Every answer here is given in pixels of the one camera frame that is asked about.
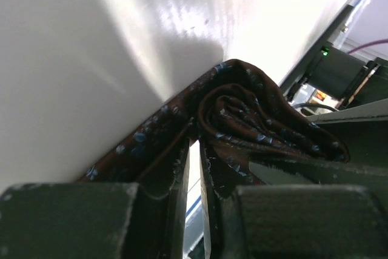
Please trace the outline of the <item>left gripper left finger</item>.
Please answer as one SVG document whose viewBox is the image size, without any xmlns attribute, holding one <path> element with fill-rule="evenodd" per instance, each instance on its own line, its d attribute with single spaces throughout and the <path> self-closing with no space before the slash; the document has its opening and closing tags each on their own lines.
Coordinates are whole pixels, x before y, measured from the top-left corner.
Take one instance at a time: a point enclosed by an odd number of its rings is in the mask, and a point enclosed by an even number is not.
<svg viewBox="0 0 388 259">
<path fill-rule="evenodd" d="M 190 142 L 182 139 L 139 181 L 133 210 L 133 258 L 181 258 Z"/>
</svg>

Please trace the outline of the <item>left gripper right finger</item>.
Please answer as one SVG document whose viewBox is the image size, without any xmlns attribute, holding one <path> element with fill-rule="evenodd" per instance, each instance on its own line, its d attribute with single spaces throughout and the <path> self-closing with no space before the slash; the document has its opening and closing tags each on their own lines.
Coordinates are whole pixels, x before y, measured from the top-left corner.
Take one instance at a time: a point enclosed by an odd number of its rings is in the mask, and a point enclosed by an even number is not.
<svg viewBox="0 0 388 259">
<path fill-rule="evenodd" d="M 201 199 L 206 258 L 233 258 L 233 191 L 239 175 L 207 144 L 200 144 Z"/>
</svg>

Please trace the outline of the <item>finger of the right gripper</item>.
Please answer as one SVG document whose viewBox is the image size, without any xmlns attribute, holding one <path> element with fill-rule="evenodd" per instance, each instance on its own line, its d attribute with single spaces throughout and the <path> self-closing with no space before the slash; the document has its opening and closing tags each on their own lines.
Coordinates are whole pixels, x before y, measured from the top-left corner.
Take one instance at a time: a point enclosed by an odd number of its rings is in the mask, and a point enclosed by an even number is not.
<svg viewBox="0 0 388 259">
<path fill-rule="evenodd" d="M 332 130 L 350 153 L 348 163 L 315 159 L 251 159 L 253 174 L 269 185 L 359 184 L 387 185 L 387 100 L 309 119 Z"/>
</svg>

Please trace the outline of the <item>brown floral tie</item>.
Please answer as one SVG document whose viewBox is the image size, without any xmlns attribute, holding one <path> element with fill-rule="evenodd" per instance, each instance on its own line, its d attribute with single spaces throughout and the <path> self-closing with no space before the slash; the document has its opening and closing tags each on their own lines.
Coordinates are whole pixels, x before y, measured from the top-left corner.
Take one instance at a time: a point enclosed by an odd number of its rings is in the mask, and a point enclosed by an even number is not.
<svg viewBox="0 0 388 259">
<path fill-rule="evenodd" d="M 149 116 L 80 177 L 83 183 L 139 183 L 163 196 L 178 180 L 186 147 L 204 146 L 209 161 L 248 184 L 252 157 L 348 162 L 347 146 L 298 113 L 259 68 L 222 62 Z"/>
</svg>

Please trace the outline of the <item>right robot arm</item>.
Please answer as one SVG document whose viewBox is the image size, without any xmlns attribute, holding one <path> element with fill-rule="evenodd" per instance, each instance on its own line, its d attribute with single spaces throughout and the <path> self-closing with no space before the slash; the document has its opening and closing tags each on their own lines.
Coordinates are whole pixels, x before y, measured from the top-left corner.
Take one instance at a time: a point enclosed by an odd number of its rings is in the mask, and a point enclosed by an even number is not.
<svg viewBox="0 0 388 259">
<path fill-rule="evenodd" d="M 359 184 L 387 191 L 387 60 L 364 62 L 325 45 L 299 83 L 337 99 L 331 113 L 309 119 L 346 143 L 348 163 L 323 160 L 258 160 L 253 173 L 269 185 Z"/>
</svg>

